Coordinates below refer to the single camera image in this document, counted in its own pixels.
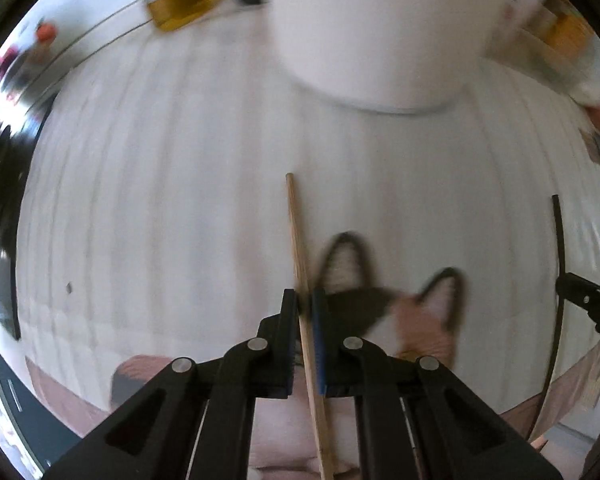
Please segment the plain wooden chopstick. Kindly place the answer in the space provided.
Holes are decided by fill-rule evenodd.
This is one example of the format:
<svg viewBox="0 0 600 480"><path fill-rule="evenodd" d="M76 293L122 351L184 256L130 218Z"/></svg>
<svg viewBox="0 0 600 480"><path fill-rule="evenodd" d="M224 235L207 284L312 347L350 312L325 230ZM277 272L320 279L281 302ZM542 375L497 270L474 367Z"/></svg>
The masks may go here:
<svg viewBox="0 0 600 480"><path fill-rule="evenodd" d="M324 400L318 391L317 365L314 352L312 330L312 310L310 306L310 277L308 271L308 255L304 242L300 196L296 179L292 172L285 176L288 218L291 238L291 255L294 260L294 289L299 296L299 328L303 356L304 376L306 376L306 392L312 418L314 441L318 469L322 479L335 478L334 459L330 445L329 428Z"/></svg>

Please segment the dark black chopstick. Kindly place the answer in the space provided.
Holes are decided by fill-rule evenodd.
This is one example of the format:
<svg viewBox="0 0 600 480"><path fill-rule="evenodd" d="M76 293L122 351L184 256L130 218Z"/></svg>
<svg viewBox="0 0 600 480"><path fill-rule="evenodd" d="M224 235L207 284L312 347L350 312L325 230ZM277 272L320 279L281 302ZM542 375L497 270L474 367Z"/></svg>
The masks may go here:
<svg viewBox="0 0 600 480"><path fill-rule="evenodd" d="M555 233L555 245L556 245L556 259L557 259L557 274L556 278L560 278L562 274L566 272L566 242L565 242L565 229L564 219L562 218L562 203L558 194L553 194L550 198L552 202L552 211L554 219L554 233ZM536 410L532 425L527 434L527 440L531 442L539 431L540 419L542 411L546 407L548 394L550 388L552 388L552 382L554 379L554 371L556 368L560 338L562 338L562 326L564 326L564 315L565 315L565 300L562 296L556 292L556 285L553 285L554 299L555 299L555 319L554 328L552 333L552 344L550 345L550 357L548 358L547 369L543 382L543 387L540 393L540 403Z"/></svg>

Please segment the striped cat face placemat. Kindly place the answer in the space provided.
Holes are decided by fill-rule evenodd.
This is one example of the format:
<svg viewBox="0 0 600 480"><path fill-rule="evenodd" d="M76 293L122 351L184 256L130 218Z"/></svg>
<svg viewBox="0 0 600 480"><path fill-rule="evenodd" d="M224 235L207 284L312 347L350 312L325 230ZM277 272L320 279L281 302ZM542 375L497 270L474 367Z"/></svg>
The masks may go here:
<svg viewBox="0 0 600 480"><path fill-rule="evenodd" d="M42 130L17 235L35 392L87 434L178 356L222 356L294 280L285 176L309 272L351 333L434 356L525 438L566 269L600 282L600 164L585 108L493 60L451 104L338 104L278 65L260 11L141 28L72 72ZM568 310L539 437L600 372Z"/></svg>

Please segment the orange packaged box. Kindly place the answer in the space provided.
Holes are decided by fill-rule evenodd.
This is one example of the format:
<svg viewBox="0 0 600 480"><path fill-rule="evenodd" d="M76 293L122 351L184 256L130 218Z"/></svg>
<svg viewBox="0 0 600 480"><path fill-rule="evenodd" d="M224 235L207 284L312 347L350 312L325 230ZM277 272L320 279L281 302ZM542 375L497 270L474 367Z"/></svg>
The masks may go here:
<svg viewBox="0 0 600 480"><path fill-rule="evenodd" d="M538 36L560 58L577 61L594 38L594 30L570 0L545 0Z"/></svg>

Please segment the white cylindrical utensil holder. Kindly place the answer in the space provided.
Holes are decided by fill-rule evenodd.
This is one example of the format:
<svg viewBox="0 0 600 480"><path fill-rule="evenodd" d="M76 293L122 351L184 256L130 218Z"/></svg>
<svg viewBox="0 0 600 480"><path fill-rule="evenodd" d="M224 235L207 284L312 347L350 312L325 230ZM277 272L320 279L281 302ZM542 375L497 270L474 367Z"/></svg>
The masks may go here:
<svg viewBox="0 0 600 480"><path fill-rule="evenodd" d="M418 113L475 73L505 0L271 0L283 66L338 102Z"/></svg>

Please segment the orange capped bottle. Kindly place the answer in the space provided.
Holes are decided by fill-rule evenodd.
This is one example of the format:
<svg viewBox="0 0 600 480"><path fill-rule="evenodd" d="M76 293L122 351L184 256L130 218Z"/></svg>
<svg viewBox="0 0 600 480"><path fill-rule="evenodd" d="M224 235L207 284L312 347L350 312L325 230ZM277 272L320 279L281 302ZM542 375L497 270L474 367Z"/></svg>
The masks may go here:
<svg viewBox="0 0 600 480"><path fill-rule="evenodd" d="M52 44L58 34L56 25L49 21L38 23L35 29L34 43L28 50L28 61L34 64L45 64L52 55Z"/></svg>

